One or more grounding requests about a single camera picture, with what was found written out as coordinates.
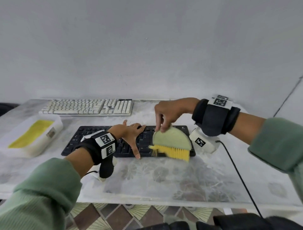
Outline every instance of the white keyboard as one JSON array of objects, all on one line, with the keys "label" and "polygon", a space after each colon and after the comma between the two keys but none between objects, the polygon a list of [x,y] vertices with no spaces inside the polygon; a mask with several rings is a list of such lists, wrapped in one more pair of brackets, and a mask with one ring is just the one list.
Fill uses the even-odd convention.
[{"label": "white keyboard", "polygon": [[132,99],[54,99],[39,113],[71,117],[130,116]]}]

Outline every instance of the black cable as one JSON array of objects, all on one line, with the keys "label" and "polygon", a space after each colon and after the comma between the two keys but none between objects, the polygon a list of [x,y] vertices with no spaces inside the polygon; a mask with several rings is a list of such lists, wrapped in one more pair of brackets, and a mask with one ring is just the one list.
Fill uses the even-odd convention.
[{"label": "black cable", "polygon": [[90,171],[90,172],[88,172],[87,174],[90,174],[90,173],[92,173],[92,172],[98,173],[97,171]]},{"label": "black cable", "polygon": [[249,195],[249,197],[250,197],[252,203],[254,204],[254,206],[255,206],[255,208],[256,208],[258,214],[260,215],[260,217],[263,219],[263,216],[261,215],[261,212],[259,211],[259,209],[258,209],[258,207],[257,207],[257,205],[256,205],[256,203],[255,203],[255,201],[254,201],[254,199],[252,198],[250,192],[248,191],[248,188],[246,187],[246,185],[245,185],[245,183],[244,183],[244,181],[243,181],[243,179],[242,179],[242,177],[241,177],[241,175],[240,175],[240,173],[239,173],[239,171],[238,171],[238,169],[237,169],[237,167],[236,167],[234,161],[232,160],[232,158],[231,158],[231,156],[230,156],[230,154],[229,154],[227,148],[225,147],[224,143],[223,143],[222,141],[220,141],[220,140],[216,140],[215,142],[217,142],[217,143],[220,142],[220,143],[223,145],[223,147],[225,148],[225,150],[226,150],[226,152],[227,152],[227,154],[228,154],[228,156],[229,156],[229,158],[230,158],[232,164],[234,165],[234,168],[235,168],[235,170],[237,171],[238,176],[240,177],[240,180],[241,180],[242,184],[244,185],[244,187],[245,187],[245,189],[246,189],[246,191],[247,191],[247,193],[248,193],[248,195]]}]

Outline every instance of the cleaning brush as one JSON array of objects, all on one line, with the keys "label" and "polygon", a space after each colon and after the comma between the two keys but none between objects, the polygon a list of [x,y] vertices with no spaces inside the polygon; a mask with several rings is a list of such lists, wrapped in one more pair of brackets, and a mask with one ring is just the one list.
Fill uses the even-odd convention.
[{"label": "cleaning brush", "polygon": [[154,133],[153,145],[149,148],[153,150],[153,155],[165,153],[166,156],[189,161],[189,151],[191,150],[191,142],[189,138],[181,130],[169,127],[165,133],[157,131]]}]

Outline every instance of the human hand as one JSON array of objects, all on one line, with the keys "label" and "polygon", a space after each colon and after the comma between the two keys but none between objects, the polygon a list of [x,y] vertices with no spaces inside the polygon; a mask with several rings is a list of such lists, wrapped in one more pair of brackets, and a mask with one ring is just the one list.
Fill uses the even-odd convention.
[{"label": "human hand", "polygon": [[141,126],[139,123],[126,126],[126,122],[127,120],[124,120],[123,124],[112,126],[108,132],[113,134],[117,140],[120,138],[125,140],[132,148],[135,157],[140,159],[140,153],[136,145],[136,138],[144,131],[146,125],[143,125],[141,128],[137,129],[139,126]]},{"label": "human hand", "polygon": [[171,123],[175,122],[182,114],[192,114],[199,101],[199,99],[194,97],[182,98],[174,101],[160,101],[155,105],[155,131],[161,130],[163,133],[169,128]]}]

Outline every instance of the green sweater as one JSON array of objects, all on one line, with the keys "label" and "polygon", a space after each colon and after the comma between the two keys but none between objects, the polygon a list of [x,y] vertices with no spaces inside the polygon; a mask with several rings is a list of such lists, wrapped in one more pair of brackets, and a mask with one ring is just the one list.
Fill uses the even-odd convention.
[{"label": "green sweater", "polygon": [[[303,127],[282,118],[267,119],[249,152],[288,173],[303,198]],[[0,230],[60,230],[76,203],[80,176],[69,161],[53,158],[39,165],[0,206]]]}]

